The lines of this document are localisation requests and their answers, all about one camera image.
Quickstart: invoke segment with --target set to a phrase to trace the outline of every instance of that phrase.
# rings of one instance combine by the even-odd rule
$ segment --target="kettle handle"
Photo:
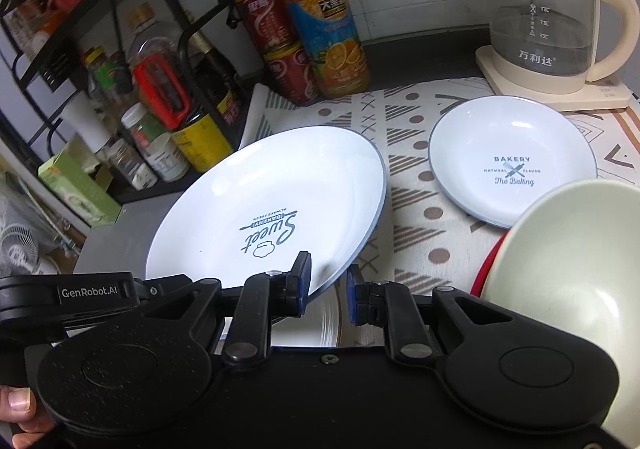
[[[604,79],[618,71],[631,57],[640,35],[640,10],[636,0],[601,0],[622,14],[622,35],[613,51],[587,70],[587,82]]]

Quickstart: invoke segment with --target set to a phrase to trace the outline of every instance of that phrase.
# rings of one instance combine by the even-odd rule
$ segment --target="red can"
[[[284,48],[296,40],[284,0],[236,0],[236,6],[261,53]]]
[[[266,54],[264,60],[276,77],[283,96],[299,104],[318,96],[311,64],[300,41]]]

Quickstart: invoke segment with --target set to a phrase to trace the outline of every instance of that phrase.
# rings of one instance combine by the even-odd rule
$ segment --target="red bowl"
[[[507,231],[500,237],[498,242],[491,249],[491,252],[489,252],[489,254],[487,255],[486,259],[484,260],[484,263],[482,263],[482,267],[480,267],[480,270],[478,271],[478,275],[476,275],[476,280],[474,281],[471,287],[471,292],[469,292],[471,295],[480,297],[480,294],[482,293],[482,287],[484,287],[484,282],[486,281],[487,276],[489,276],[489,271],[491,270],[491,267],[494,264],[495,256],[498,255],[498,251],[500,250],[500,245],[504,241],[504,238],[507,237],[508,232],[509,231]]]

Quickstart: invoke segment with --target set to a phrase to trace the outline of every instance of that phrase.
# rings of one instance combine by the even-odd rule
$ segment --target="tissue box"
[[[82,171],[66,147],[40,166],[38,177],[92,227],[116,221],[120,204]]]

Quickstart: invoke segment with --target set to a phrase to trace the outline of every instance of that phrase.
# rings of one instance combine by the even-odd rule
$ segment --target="countertop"
[[[444,31],[365,44],[369,90],[437,79],[482,76],[475,51],[489,44],[485,28]],[[182,193],[123,206],[113,225],[91,230],[75,273],[131,272],[144,279],[146,255],[162,219]]]

